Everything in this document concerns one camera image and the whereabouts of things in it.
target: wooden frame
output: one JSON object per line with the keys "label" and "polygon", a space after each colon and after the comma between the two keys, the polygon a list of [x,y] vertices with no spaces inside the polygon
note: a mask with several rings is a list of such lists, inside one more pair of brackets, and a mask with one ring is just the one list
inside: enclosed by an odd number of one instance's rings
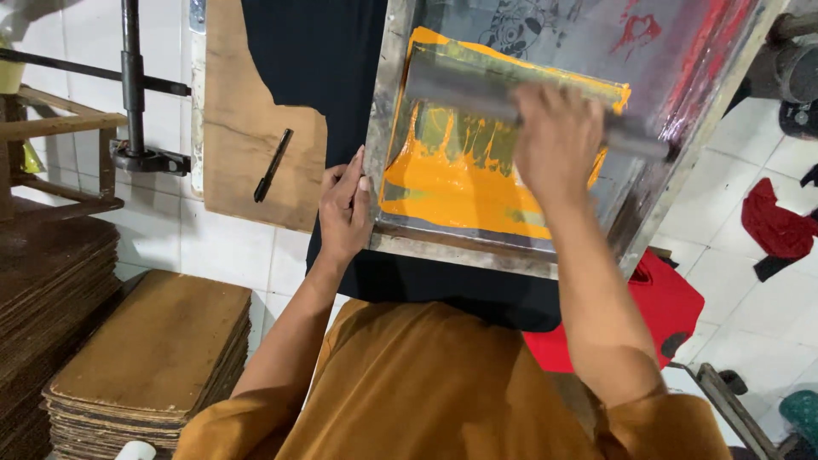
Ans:
{"label": "wooden frame", "polygon": [[[50,106],[76,115],[28,121],[25,106]],[[124,115],[94,110],[26,86],[17,94],[0,95],[0,224],[20,219],[70,219],[123,207],[123,201],[114,196],[115,168],[109,150],[110,141],[116,138],[116,128],[127,124],[128,118]],[[26,139],[91,129],[100,131],[100,191],[97,195],[46,182],[23,172]],[[11,198],[12,187],[31,187],[77,203],[16,213]]]}

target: black marker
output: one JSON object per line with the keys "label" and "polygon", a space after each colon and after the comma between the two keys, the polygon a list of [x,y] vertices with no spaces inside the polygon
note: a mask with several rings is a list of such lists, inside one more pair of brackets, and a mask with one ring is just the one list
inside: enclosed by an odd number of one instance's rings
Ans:
{"label": "black marker", "polygon": [[272,155],[270,165],[267,167],[267,173],[258,181],[258,186],[255,192],[253,192],[253,200],[255,200],[256,203],[264,201],[264,197],[267,196],[267,190],[270,190],[270,183],[272,183],[272,176],[276,173],[278,164],[281,163],[281,157],[284,155],[284,149],[287,148],[287,142],[290,141],[290,135],[292,135],[292,133],[293,130],[287,128],[284,130],[284,134],[281,135],[281,140],[278,142],[278,147],[276,147],[276,153]]}

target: stack of wooden boards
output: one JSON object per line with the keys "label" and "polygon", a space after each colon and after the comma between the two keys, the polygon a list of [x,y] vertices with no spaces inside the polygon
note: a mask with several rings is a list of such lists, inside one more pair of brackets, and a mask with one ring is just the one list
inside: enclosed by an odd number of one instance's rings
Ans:
{"label": "stack of wooden boards", "polygon": [[170,458],[247,358],[251,290],[149,272],[43,390],[57,458],[114,458],[130,440]]}
{"label": "stack of wooden boards", "polygon": [[[18,197],[14,206],[47,207]],[[118,240],[92,217],[0,230],[0,458],[51,450],[40,391],[110,312]]]}

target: shirt sleeve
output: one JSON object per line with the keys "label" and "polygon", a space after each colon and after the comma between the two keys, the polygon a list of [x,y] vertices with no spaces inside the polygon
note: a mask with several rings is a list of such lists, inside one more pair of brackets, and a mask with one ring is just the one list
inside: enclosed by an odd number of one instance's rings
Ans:
{"label": "shirt sleeve", "polygon": [[609,460],[731,460],[710,405],[692,395],[658,395],[606,412],[596,443]]}
{"label": "shirt sleeve", "polygon": [[196,414],[182,429],[173,460],[239,460],[260,444],[266,458],[275,457],[298,416],[280,393],[250,391]]}

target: wooden board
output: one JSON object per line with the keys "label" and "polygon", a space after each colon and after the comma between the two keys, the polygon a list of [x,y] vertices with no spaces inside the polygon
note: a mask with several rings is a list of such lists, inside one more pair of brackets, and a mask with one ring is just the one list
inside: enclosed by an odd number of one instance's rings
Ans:
{"label": "wooden board", "polygon": [[[309,107],[277,106],[247,49],[240,0],[209,0],[204,83],[204,207],[311,232],[326,157],[326,122]],[[253,191],[284,129],[293,136],[267,198]]]}

